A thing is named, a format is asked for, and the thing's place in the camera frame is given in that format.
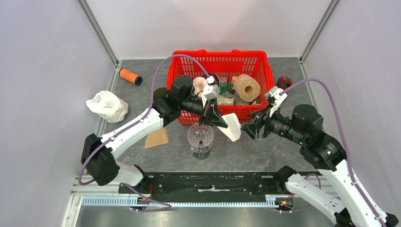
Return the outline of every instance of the tan roll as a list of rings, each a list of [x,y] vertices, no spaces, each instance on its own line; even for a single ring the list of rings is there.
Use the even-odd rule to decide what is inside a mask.
[[[240,98],[246,102],[252,102],[261,93],[259,83],[246,74],[239,75],[233,87]]]

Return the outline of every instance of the red plastic basket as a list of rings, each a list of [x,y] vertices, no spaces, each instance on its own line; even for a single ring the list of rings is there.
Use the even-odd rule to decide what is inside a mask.
[[[268,104],[264,94],[273,86],[273,75],[267,63],[267,55],[263,51],[240,51],[231,52],[208,52],[198,51],[175,51],[173,54],[186,54],[201,63],[207,72],[216,73],[220,78],[227,78],[231,83],[233,76],[247,74],[258,81],[261,86],[259,103],[261,105],[220,105],[218,108],[222,115],[235,113],[240,123],[251,119],[249,113],[265,108]],[[180,75],[190,76],[192,79],[204,75],[200,67],[188,58],[173,58],[167,75],[167,89]],[[186,111],[181,112],[178,121],[182,125],[193,125],[199,121],[199,116]]]

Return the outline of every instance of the green object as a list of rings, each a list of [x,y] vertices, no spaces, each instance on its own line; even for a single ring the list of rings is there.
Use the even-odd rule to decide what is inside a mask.
[[[233,87],[233,84],[220,84],[220,94],[224,95],[227,90]]]

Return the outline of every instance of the orange cylinder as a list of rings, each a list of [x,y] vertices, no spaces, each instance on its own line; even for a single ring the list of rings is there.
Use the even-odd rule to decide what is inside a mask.
[[[142,77],[138,76],[137,74],[128,71],[126,69],[121,69],[119,72],[119,75],[121,78],[135,84],[135,85],[141,85],[142,84]]]

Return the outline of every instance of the brown paper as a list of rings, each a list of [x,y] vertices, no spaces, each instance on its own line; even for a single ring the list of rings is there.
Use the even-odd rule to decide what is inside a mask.
[[[168,143],[168,137],[166,128],[161,128],[154,132],[151,132],[145,141],[145,149],[152,148],[155,146],[163,145]]]
[[[261,93],[261,86],[252,77],[241,74],[234,81],[233,87],[240,98],[246,102],[252,102]]]

